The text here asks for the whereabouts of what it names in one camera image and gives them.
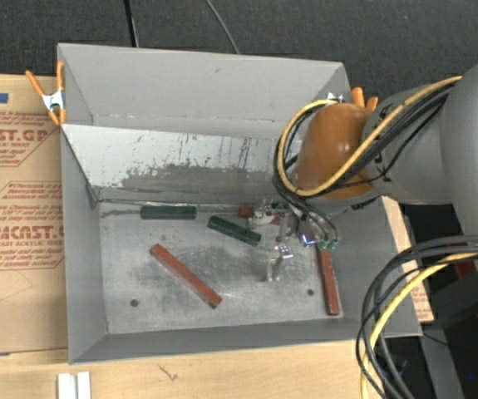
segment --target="black cable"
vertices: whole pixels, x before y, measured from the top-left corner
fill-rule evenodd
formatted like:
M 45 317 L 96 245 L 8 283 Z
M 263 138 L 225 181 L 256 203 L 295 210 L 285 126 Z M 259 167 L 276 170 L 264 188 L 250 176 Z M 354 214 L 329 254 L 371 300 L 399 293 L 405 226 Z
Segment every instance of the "black cable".
M 442 105 L 443 101 L 446 99 L 446 96 L 443 96 L 442 98 L 436 99 L 435 101 L 432 101 L 435 97 L 443 94 L 446 92 L 448 89 L 453 87 L 452 84 L 450 85 L 445 85 L 441 87 L 440 89 L 433 91 L 427 96 L 422 97 L 418 102 L 413 104 L 405 114 L 403 114 L 398 121 L 390 127 L 388 131 L 386 131 L 383 136 L 380 139 L 377 139 L 376 142 L 367 150 L 365 151 L 359 160 L 348 169 L 348 171 L 339 179 L 337 182 L 335 182 L 333 185 L 330 187 L 318 192 L 315 195 L 311 195 L 307 197 L 308 199 L 311 198 L 316 198 L 318 196 L 327 194 L 335 189 L 340 189 L 344 187 L 344 185 L 358 172 L 360 172 L 366 165 L 368 165 L 374 158 L 377 157 L 381 153 L 382 150 L 384 150 L 390 143 L 402 132 L 404 131 L 410 124 L 412 124 L 414 121 L 416 121 L 418 118 L 421 116 L 425 115 L 430 109 L 432 109 L 434 106 L 437 105 Z M 432 101 L 429 105 L 425 106 L 424 108 L 421 108 L 424 104 L 427 102 Z M 295 121 L 295 125 L 298 123 L 301 124 L 305 118 L 309 117 L 311 115 L 312 111 L 307 111 L 302 114 L 302 117 L 298 118 Z M 279 173 L 275 171 L 276 176 L 279 178 Z M 298 195 L 296 195 L 294 192 L 289 191 L 291 195 L 294 195 L 295 197 L 301 198 Z
M 367 321 L 372 317 L 372 315 L 376 315 L 376 313 L 377 313 L 378 309 L 380 308 L 381 304 L 384 302 L 385 297 L 388 295 L 388 293 L 384 293 L 384 294 L 381 295 L 380 298 L 378 298 L 379 295 L 380 295 L 380 291 L 382 289 L 382 283 L 384 282 L 384 278 L 392 270 L 394 270 L 394 268 L 396 268 L 397 266 L 405 263 L 406 261 L 410 261 L 410 260 L 413 260 L 413 259 L 424 259 L 424 258 L 429 258 L 429 257 L 433 257 L 433 256 L 436 257 L 438 255 L 443 255 L 443 254 L 454 254 L 454 253 L 458 253 L 458 252 L 470 252 L 470 251 L 474 251 L 474 250 L 476 252 L 478 252 L 478 246 L 477 247 L 470 247 L 470 246 L 441 247 L 444 244 L 458 244 L 459 240 L 460 241 L 465 240 L 466 242 L 470 242 L 470 241 L 478 242 L 478 235 L 469 236 L 469 237 L 455 236 L 455 237 L 448 237 L 448 238 L 444 238 L 444 239 L 434 239 L 432 241 L 427 241 L 426 243 L 421 243 L 421 244 L 418 244 L 414 247 L 411 247 L 408 250 L 405 250 L 404 252 L 402 252 L 402 253 L 398 254 L 396 257 L 394 257 L 389 262 L 389 264 L 372 281 L 372 285 L 370 286 L 370 288 L 367 291 L 367 294 L 365 296 L 364 303 L 363 303 L 363 306 L 362 306 L 362 326 L 361 326 L 361 329 L 359 329 L 359 335 L 358 335 L 357 340 L 360 337 L 363 337 L 366 348 L 367 348 L 367 354 L 370 357 L 370 362 L 372 363 L 372 365 L 374 365 L 374 368 L 376 369 L 376 372 L 378 374 L 380 373 L 380 371 L 382 369 L 380 368 L 380 366 L 377 362 L 377 359 L 373 359 L 374 358 L 374 356 L 373 356 L 374 351 L 372 350 L 371 344 L 369 342 L 369 338 L 368 338 L 368 335 L 366 333 L 365 326 L 367 324 Z M 471 258 L 462 259 L 462 260 L 473 260 L 475 258 L 476 257 L 471 257 Z M 442 264 L 442 263 L 434 261 L 430 265 L 437 265 L 437 264 Z M 399 282 L 401 282 L 401 280 L 403 280 L 406 276 L 407 276 L 407 273 L 403 274 L 393 285 L 398 285 Z M 367 309 L 369 308 L 369 304 L 370 304 L 371 298 L 372 298 L 373 287 L 375 287 L 375 286 L 377 286 L 376 289 L 375 289 L 376 305 L 373 307 L 372 311 L 367 314 Z M 392 286 L 387 291 L 390 293 L 392 291 Z M 388 348 L 386 347 L 386 343 L 384 344 L 384 346 L 385 347 L 383 349 L 384 349 L 385 353 L 383 353 L 383 357 L 385 357 L 387 362 L 390 361 L 389 362 L 390 363 L 389 367 L 392 367 L 392 365 L 393 365 L 393 367 L 395 367 L 395 364 L 393 363 L 393 360 L 392 360 L 392 356 L 390 355 L 390 352 L 388 351 Z M 358 342 L 357 342 L 357 353 L 360 354 L 360 347 L 358 345 Z M 402 381 L 402 379 L 400 377 L 397 378 L 398 383 L 399 383 L 399 381 L 401 381 L 401 385 L 403 386 L 404 382 Z M 388 386 L 387 389 L 389 391 L 391 390 L 390 387 L 393 387 L 393 386 L 392 385 Z M 407 389 L 404 389 L 403 387 L 400 387 L 400 388 L 404 392 L 405 392 L 405 390 L 407 390 L 408 394 L 407 394 L 407 392 L 405 392 L 406 396 L 411 397 L 411 394 L 410 394 L 410 391 L 408 391 L 408 388 Z
M 470 258 L 466 258 L 466 259 L 459 259 L 458 262 L 460 261 L 469 261 L 469 260 L 473 260 L 473 259 L 476 259 L 476 256 L 474 257 L 470 257 Z M 426 266 L 436 266 L 436 265 L 440 265 L 442 263 L 440 262 L 432 262 L 431 264 L 427 264 Z M 382 368 L 377 360 L 377 357 L 375 356 L 375 353 L 374 351 L 372 350 L 372 346 L 369 342 L 369 335 L 368 335 L 368 332 L 366 330 L 366 325 L 367 323 L 373 318 L 373 317 L 377 317 L 377 310 L 381 307 L 381 305 L 383 305 L 383 303 L 385 302 L 385 300 L 388 298 L 388 296 L 390 294 L 392 294 L 392 292 L 395 290 L 395 288 L 399 285 L 399 283 L 401 281 L 403 281 L 406 277 L 408 277 L 409 275 L 411 275 L 412 273 L 415 273 L 416 271 L 418 271 L 419 269 L 413 269 L 409 272 L 406 272 L 404 274 L 402 274 L 401 276 L 399 276 L 391 285 L 390 287 L 383 293 L 381 294 L 381 296 L 376 300 L 376 304 L 375 306 L 373 307 L 373 309 L 368 313 L 366 314 L 365 312 L 365 307 L 363 306 L 363 317 L 362 317 L 362 325 L 361 327 L 359 328 L 359 331 L 358 331 L 358 334 L 357 334 L 357 347 L 356 347 L 356 352 L 357 352 L 357 361 L 359 362 L 359 366 L 361 367 L 361 370 L 362 370 L 362 373 L 365 375 L 365 377 L 367 378 L 367 380 L 372 384 L 372 386 L 377 390 L 377 392 L 382 396 L 384 397 L 384 393 L 382 393 L 382 391 L 380 390 L 380 387 L 378 387 L 378 385 L 374 382 L 374 380 L 372 379 L 371 375 L 369 374 L 369 372 L 366 370 L 366 368 L 364 367 L 363 365 L 363 362 L 362 362 L 362 359 L 360 358 L 360 355 L 361 355 L 361 352 L 360 352 L 360 340 L 362 338 L 362 340 L 364 341 L 365 343 L 365 346 L 366 346 L 366 350 L 367 350 L 367 355 L 368 355 L 368 358 L 370 360 L 370 363 L 372 364 L 374 370 L 376 371 L 377 375 L 382 379 L 383 381 L 383 384 L 385 386 L 385 388 L 395 397 L 395 398 L 398 398 L 398 397 L 402 397 L 400 395 L 400 393 L 396 390 L 396 388 L 390 383 L 390 381 L 386 378 L 386 376 L 382 373 Z M 394 379 L 397 381 L 397 383 L 401 383 L 405 389 L 402 389 L 404 390 L 405 394 L 406 394 L 406 397 L 413 397 L 413 395 L 410 393 L 410 391 L 408 390 L 408 387 L 405 385 L 404 381 L 401 379 L 401 377 L 399 377 L 399 374 L 397 374 L 397 371 L 395 371 L 395 363 L 393 362 L 393 359 L 392 359 L 392 355 L 390 354 L 389 350 L 388 350 L 388 347 L 385 343 L 385 347 L 383 348 L 383 356 L 382 356 L 386 361 L 387 361 L 387 364 L 389 366 L 389 369 L 392 373 L 392 375 L 394 376 Z
M 139 47 L 139 39 L 136 33 L 136 24 L 131 15 L 130 0 L 122 0 L 124 2 L 124 9 L 126 10 L 126 20 L 128 21 L 128 29 L 130 30 L 130 41 L 132 47 Z
M 396 289 L 396 287 L 409 275 L 415 273 L 418 269 L 413 269 L 409 272 L 406 272 L 404 273 L 403 275 L 399 276 L 393 283 L 392 285 L 387 289 L 387 291 L 385 291 L 385 293 L 379 298 L 378 300 L 378 305 L 381 305 L 383 304 L 386 299 L 388 298 L 388 296 Z M 370 384 L 372 384 L 372 386 L 375 388 L 375 390 L 377 391 L 377 393 L 381 396 L 381 397 L 385 397 L 384 396 L 384 393 L 382 393 L 381 391 L 381 388 L 376 384 L 375 380 L 373 380 L 372 378 L 372 375 L 369 373 L 369 371 L 366 369 L 366 367 L 364 366 L 364 362 L 362 361 L 361 359 L 361 349 L 360 349 L 360 340 L 364 340 L 366 337 L 368 337 L 367 333 L 366 333 L 366 324 L 372 319 L 372 317 L 375 316 L 375 312 L 370 312 L 369 314 L 367 314 L 364 318 L 362 318 L 362 323 L 361 323 L 361 327 L 359 328 L 358 330 L 358 333 L 357 333 L 357 344 L 356 344 L 356 352 L 357 352 L 357 362 L 358 362 L 358 365 L 359 367 L 361 368 L 361 371 L 362 373 L 364 374 L 364 376 L 368 379 L 368 381 L 370 382 Z M 368 355 L 368 359 L 370 360 L 370 363 L 372 365 L 374 365 L 374 363 L 376 363 L 377 365 L 378 362 L 377 362 L 377 358 L 375 357 L 375 354 L 372 353 L 372 354 L 369 354 Z M 384 375 L 382 374 L 382 371 L 380 370 L 379 372 L 377 372 L 377 375 L 382 379 L 384 385 L 385 385 L 385 388 L 390 392 L 392 393 L 394 396 L 396 397 L 400 397 L 399 394 L 396 392 L 395 388 L 393 387 L 393 385 L 390 383 L 390 381 L 388 379 L 386 379 L 386 377 L 384 377 Z
M 231 43 L 231 46 L 233 46 L 233 49 L 235 50 L 237 55 L 240 55 L 240 50 L 237 47 L 237 44 L 235 43 L 235 40 L 231 37 L 231 33 L 229 32 L 228 28 L 226 27 L 224 20 L 222 19 L 222 17 L 220 17 L 216 8 L 213 6 L 213 3 L 210 0 L 205 0 L 205 2 L 207 3 L 209 8 L 211 9 L 211 12 L 213 12 L 213 14 L 216 16 L 216 19 L 218 20 L 220 26 L 224 30 L 225 35 L 227 36 L 229 42 Z
M 377 175 L 375 177 L 372 177 L 368 180 L 360 180 L 358 182 L 352 182 L 352 183 L 346 183 L 346 184 L 343 184 L 343 185 L 334 185 L 333 188 L 331 189 L 331 191 L 333 190 L 340 190 L 340 189 L 343 189 L 343 188 L 351 188 L 352 186 L 357 186 L 357 185 L 364 185 L 364 184 L 367 184 L 367 183 L 372 183 L 374 182 L 375 180 L 379 180 L 381 179 L 384 175 L 386 175 L 391 169 L 392 167 L 396 164 L 397 160 L 399 159 L 399 157 L 401 156 L 402 152 L 405 150 L 405 148 L 407 147 L 407 145 L 416 137 L 416 135 L 425 128 L 425 126 L 427 126 L 427 124 L 429 124 L 432 119 L 440 112 L 440 109 L 441 109 L 441 105 L 438 106 L 404 141 L 403 143 L 400 145 L 400 147 L 397 149 L 396 151 L 396 154 L 392 157 L 392 160 L 390 161 L 390 163 L 388 163 L 388 166 L 385 167 L 384 170 L 381 171 L 381 174 L 380 175 Z M 427 112 L 428 109 L 425 108 L 424 110 L 422 110 L 423 113 Z

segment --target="green block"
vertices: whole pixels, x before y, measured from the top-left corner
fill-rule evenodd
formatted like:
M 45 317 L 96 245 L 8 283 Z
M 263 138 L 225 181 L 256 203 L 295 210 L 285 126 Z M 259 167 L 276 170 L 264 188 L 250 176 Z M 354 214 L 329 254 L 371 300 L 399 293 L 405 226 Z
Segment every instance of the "green block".
M 150 220 L 194 220 L 196 207 L 193 205 L 143 205 L 140 218 Z
M 261 242 L 261 234 L 238 226 L 218 216 L 211 216 L 207 227 L 249 245 L 255 246 Z

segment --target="cardboard sheet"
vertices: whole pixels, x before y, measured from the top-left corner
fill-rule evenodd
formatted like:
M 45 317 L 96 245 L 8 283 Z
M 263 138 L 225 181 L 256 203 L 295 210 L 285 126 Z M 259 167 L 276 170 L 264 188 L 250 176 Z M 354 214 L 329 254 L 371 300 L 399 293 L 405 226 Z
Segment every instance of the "cardboard sheet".
M 0 353 L 66 347 L 60 131 L 25 76 L 0 92 Z

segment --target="wire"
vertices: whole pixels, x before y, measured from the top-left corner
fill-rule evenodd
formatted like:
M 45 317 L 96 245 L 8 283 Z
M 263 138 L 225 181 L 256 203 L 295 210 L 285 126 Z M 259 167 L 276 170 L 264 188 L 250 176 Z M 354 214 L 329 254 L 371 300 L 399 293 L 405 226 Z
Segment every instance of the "wire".
M 131 46 L 139 47 L 139 38 L 137 37 L 136 23 L 133 20 L 133 16 L 131 15 L 130 0 L 123 0 L 123 2 L 124 2 L 124 9 L 126 10 L 126 20 L 128 21 L 128 29 L 130 30 Z
M 455 250 L 453 250 L 452 247 L 450 247 L 448 249 L 450 249 L 450 251 L 455 252 L 458 248 L 461 249 L 461 247 L 456 247 Z M 367 372 L 367 364 L 368 364 L 368 360 L 371 359 L 372 360 L 372 365 L 374 366 L 377 374 L 382 378 L 383 381 L 385 381 L 385 377 L 382 375 L 382 370 L 378 366 L 377 359 L 375 358 L 375 355 L 373 354 L 373 348 L 375 347 L 375 344 L 376 344 L 376 342 L 379 338 L 379 335 L 382 331 L 382 328 L 386 324 L 386 321 L 392 315 L 392 313 L 397 308 L 399 303 L 412 290 L 412 288 L 414 288 L 414 286 L 416 286 L 418 283 L 420 283 L 423 279 L 428 278 L 429 276 L 433 275 L 435 272 L 438 272 L 439 270 L 443 269 L 445 266 L 447 266 L 447 264 L 450 264 L 450 263 L 453 263 L 453 262 L 457 263 L 461 260 L 473 259 L 475 257 L 478 257 L 478 246 L 475 246 L 475 247 L 464 246 L 464 249 L 469 250 L 469 251 L 471 251 L 472 249 L 475 249 L 476 251 L 475 252 L 469 252 L 469 253 L 460 253 L 460 254 L 450 255 L 449 257 L 446 257 L 446 258 L 440 260 L 439 262 L 433 262 L 433 263 L 431 263 L 431 267 L 427 267 L 427 268 L 423 269 L 421 271 L 421 273 L 419 273 L 404 288 L 402 288 L 402 290 L 396 295 L 396 297 L 387 306 L 384 313 L 377 320 L 377 324 L 376 324 L 374 330 L 372 331 L 372 335 L 370 335 L 370 338 L 367 338 L 367 336 L 365 335 L 365 325 L 368 322 L 368 320 L 377 312 L 377 310 L 379 309 L 379 306 L 384 301 L 384 298 L 392 292 L 392 286 L 393 285 L 377 300 L 377 303 L 376 303 L 376 306 L 374 307 L 374 309 L 363 317 L 362 326 L 361 326 L 361 329 L 359 330 L 359 334 L 357 335 L 357 359 L 359 360 L 359 364 L 362 363 L 362 365 L 361 365 L 361 369 L 362 369 L 361 387 L 364 386 L 364 388 L 362 387 L 362 389 L 361 389 L 362 397 L 367 397 L 367 390 L 366 390 L 367 380 L 370 381 L 370 383 L 373 385 L 373 387 L 379 392 L 379 394 L 382 395 L 382 391 L 380 389 L 378 389 L 377 384 L 372 380 L 371 376 L 369 376 L 369 373 Z M 431 253 L 434 253 L 434 255 L 437 255 L 437 254 L 441 253 L 441 251 L 442 251 L 442 248 L 435 249 L 435 250 L 427 250 L 427 251 L 424 251 L 422 254 L 417 254 L 415 256 L 415 259 L 421 259 L 423 257 L 431 257 L 432 256 Z M 397 281 L 394 284 L 395 285 L 399 284 L 399 282 L 403 278 L 408 276 L 408 274 L 409 273 L 403 274 L 400 278 L 397 279 Z M 363 307 L 363 315 L 364 315 L 364 313 L 366 313 L 366 310 L 365 310 L 366 306 L 367 306 L 366 302 L 369 302 L 369 298 L 370 298 L 369 293 L 370 293 L 370 291 L 372 291 L 373 284 L 375 284 L 377 282 L 377 280 L 378 280 L 378 277 L 376 277 L 376 279 L 374 279 L 374 282 L 372 283 L 372 286 L 368 289 L 367 296 L 365 297 L 365 305 Z M 359 344 L 358 344 L 358 339 L 361 336 L 364 337 L 365 343 L 367 344 L 367 355 L 365 355 L 364 360 L 361 360 L 360 348 L 359 348 Z M 388 360 L 388 358 L 392 359 L 389 352 L 387 351 L 386 343 L 384 344 L 384 349 L 387 352 L 386 356 L 384 356 L 384 357 L 387 360 Z M 398 385 L 401 385 L 401 386 L 405 387 L 405 388 L 402 387 L 402 390 L 403 390 L 405 396 L 406 397 L 412 397 L 410 391 L 408 391 L 408 389 L 405 386 L 402 379 L 400 377 L 396 377 L 396 375 L 398 375 L 398 374 L 396 372 L 392 372 L 392 375 L 394 375 L 394 378 L 396 379 Z M 389 387 L 390 388 L 388 388 L 388 390 L 390 391 L 392 389 L 392 385 L 390 384 Z
M 384 312 L 381 314 L 379 319 L 377 320 L 373 330 L 372 334 L 370 335 L 370 343 L 372 344 L 372 347 L 375 346 L 375 343 L 377 341 L 377 338 L 379 337 L 379 333 L 382 331 L 384 326 L 386 325 L 388 319 L 391 317 L 391 315 L 394 313 L 394 311 L 397 309 L 397 307 L 401 304 L 403 299 L 423 280 L 429 278 L 432 276 L 434 273 L 442 270 L 445 268 L 448 264 L 451 262 L 455 262 L 456 260 L 459 259 L 465 259 L 467 257 L 472 257 L 475 256 L 476 254 L 473 253 L 465 253 L 465 254 L 453 254 L 452 256 L 446 257 L 442 259 L 440 262 L 443 264 L 438 264 L 437 266 L 432 266 L 430 268 L 425 268 L 423 269 L 418 275 L 416 275 L 413 279 L 411 279 L 407 285 L 405 285 L 397 294 L 396 296 L 392 299 L 392 301 L 387 305 L 385 308 Z M 367 368 L 368 366 L 368 357 L 365 356 L 363 363 L 364 367 Z M 368 398 L 368 392 L 367 392 L 367 379 L 362 375 L 361 376 L 361 396 L 363 399 Z
M 422 97 L 429 95 L 433 91 L 439 90 L 443 86 L 457 82 L 460 79 L 461 79 L 460 76 L 455 76 L 452 78 L 448 78 L 446 80 L 439 81 L 437 83 L 431 84 L 430 86 L 427 86 L 421 89 L 419 92 L 415 93 L 414 95 L 406 99 L 402 104 L 400 104 L 396 109 L 394 109 L 390 114 L 388 114 L 387 117 L 385 117 L 385 119 L 379 124 L 379 126 L 377 126 L 373 130 L 373 132 L 364 140 L 363 143 L 361 143 L 361 145 L 355 150 L 355 152 L 353 152 L 352 156 L 346 161 L 346 163 L 333 176 L 331 176 L 331 178 L 326 180 L 320 186 L 317 186 L 316 188 L 312 188 L 310 190 L 303 190 L 293 185 L 293 183 L 288 178 L 287 173 L 284 169 L 284 161 L 283 161 L 283 150 L 284 150 L 285 142 L 288 138 L 288 134 L 290 130 L 293 128 L 293 125 L 296 122 L 296 120 L 298 120 L 301 114 L 304 113 L 305 108 L 309 108 L 311 105 L 314 105 L 316 102 L 314 102 L 313 104 L 310 104 L 309 106 L 305 106 L 287 124 L 287 127 L 284 129 L 279 142 L 278 154 L 277 154 L 277 169 L 278 169 L 278 176 L 280 177 L 283 183 L 283 186 L 287 190 L 304 198 L 307 198 L 307 197 L 310 198 L 310 197 L 313 197 L 314 195 L 322 194 L 324 190 L 326 190 L 331 185 L 333 185 L 338 179 L 340 179 L 348 171 L 348 169 L 352 167 L 352 165 L 356 161 L 358 161 L 358 159 L 361 157 L 361 155 L 364 153 L 367 147 L 387 128 L 390 122 L 393 121 L 407 106 L 413 104 L 414 102 L 418 101 Z
M 460 241 L 464 241 L 466 243 L 478 243 L 478 235 L 469 235 L 469 236 L 451 236 L 451 237 L 446 237 L 446 238 L 439 238 L 439 239 L 433 239 L 430 241 L 426 241 L 425 243 L 420 243 L 417 245 L 414 245 L 410 247 L 409 249 L 406 249 L 405 251 L 399 253 L 397 256 L 395 256 L 393 259 L 391 259 L 390 262 L 385 266 L 385 268 L 374 278 L 372 281 L 372 284 L 370 285 L 369 289 L 367 290 L 367 293 L 364 298 L 364 302 L 362 305 L 362 325 L 361 328 L 359 329 L 358 335 L 357 335 L 357 361 L 359 362 L 359 365 L 362 369 L 362 373 L 365 375 L 366 378 L 368 378 L 370 384 L 376 388 L 376 390 L 382 394 L 381 389 L 378 387 L 378 385 L 375 383 L 375 381 L 372 379 L 372 377 L 369 375 L 367 372 L 367 369 L 362 365 L 362 359 L 361 359 L 361 352 L 360 352 L 360 338 L 363 337 L 364 343 L 366 345 L 367 349 L 367 354 L 371 358 L 372 365 L 374 366 L 377 374 L 379 377 L 383 380 L 383 385 L 384 387 L 389 391 L 389 392 L 396 392 L 395 387 L 384 377 L 382 374 L 382 369 L 379 367 L 379 364 L 377 362 L 377 359 L 375 358 L 375 354 L 373 352 L 373 349 L 371 347 L 371 344 L 369 343 L 369 339 L 367 338 L 366 334 L 366 324 L 372 318 L 375 314 L 377 314 L 382 302 L 385 300 L 387 295 L 389 295 L 395 286 L 397 286 L 406 276 L 408 276 L 410 273 L 404 273 L 401 277 L 397 279 L 397 281 L 388 288 L 388 290 L 381 295 L 381 290 L 382 290 L 382 283 L 384 282 L 386 276 L 395 268 L 398 266 L 404 264 L 407 261 L 415 260 L 418 259 L 421 261 L 421 264 L 427 266 L 428 263 L 424 261 L 423 259 L 429 259 L 430 257 L 435 257 L 437 255 L 443 255 L 443 254 L 450 254 L 450 253 L 457 253 L 461 251 L 470 251 L 470 252 L 477 252 L 478 253 L 478 246 L 468 246 L 468 245 L 463 245 L 463 246 L 454 246 L 454 247 L 446 247 L 445 245 L 448 244 L 458 244 Z M 369 311 L 369 305 L 370 302 L 372 301 L 372 296 L 374 295 L 375 292 L 375 297 L 376 297 L 376 305 L 373 307 L 372 311 Z M 388 351 L 387 347 L 384 347 L 384 353 L 383 357 L 388 359 L 390 356 L 390 352 Z M 404 382 L 400 377 L 396 377 L 397 373 L 392 371 L 392 375 L 394 376 L 394 379 L 398 386 L 403 390 L 403 392 L 406 394 L 407 397 L 411 397 L 410 392 L 408 391 L 408 388 L 403 388 Z
M 340 190 L 343 188 L 350 188 L 352 186 L 357 186 L 357 185 L 363 185 L 367 183 L 372 183 L 375 180 L 381 179 L 383 176 L 385 176 L 391 169 L 392 167 L 396 164 L 397 160 L 401 156 L 402 152 L 405 150 L 405 148 L 408 146 L 408 144 L 417 136 L 420 131 L 422 131 L 427 124 L 429 124 L 432 119 L 440 112 L 440 109 L 442 108 L 444 102 L 446 101 L 447 95 L 441 96 L 439 99 L 436 99 L 429 105 L 425 106 L 421 110 L 419 110 L 414 116 L 412 120 L 409 120 L 406 125 L 401 126 L 401 129 L 398 131 L 394 131 L 392 129 L 393 135 L 391 137 L 384 137 L 381 140 L 381 143 L 377 143 L 375 146 L 370 148 L 370 150 L 367 152 L 367 155 L 363 156 L 358 164 L 353 166 L 343 177 L 341 177 L 340 180 L 338 180 L 333 187 L 329 188 L 329 191 L 334 191 L 334 190 Z M 430 109 L 433 107 L 437 106 L 437 108 L 403 141 L 403 143 L 400 145 L 398 148 L 396 154 L 392 157 L 390 163 L 386 168 L 383 170 L 380 170 L 380 175 L 377 175 L 375 177 L 372 177 L 371 179 L 367 180 L 359 180 L 358 182 L 351 182 L 351 183 L 344 183 L 345 180 L 351 179 L 355 173 L 358 173 L 361 171 L 373 158 L 375 158 L 377 155 L 379 155 L 389 144 L 392 142 L 393 139 L 406 127 L 408 127 L 412 122 L 416 121 L 418 118 L 420 118 L 421 115 L 426 114 Z
M 211 11 L 213 12 L 213 14 L 216 16 L 216 19 L 218 20 L 218 22 L 220 23 L 220 26 L 221 26 L 222 29 L 224 30 L 225 35 L 228 37 L 228 40 L 229 40 L 229 42 L 231 43 L 231 46 L 233 46 L 233 49 L 235 50 L 235 52 L 237 53 L 237 55 L 240 55 L 240 50 L 239 50 L 239 48 L 238 48 L 238 46 L 237 46 L 237 43 L 235 43 L 235 40 L 231 37 L 231 33 L 229 32 L 228 28 L 226 27 L 224 20 L 222 19 L 222 17 L 220 17 L 218 11 L 217 11 L 216 8 L 213 6 L 213 3 L 212 3 L 210 0 L 205 0 L 205 2 L 206 2 L 207 5 L 209 6 L 209 8 L 210 8 Z

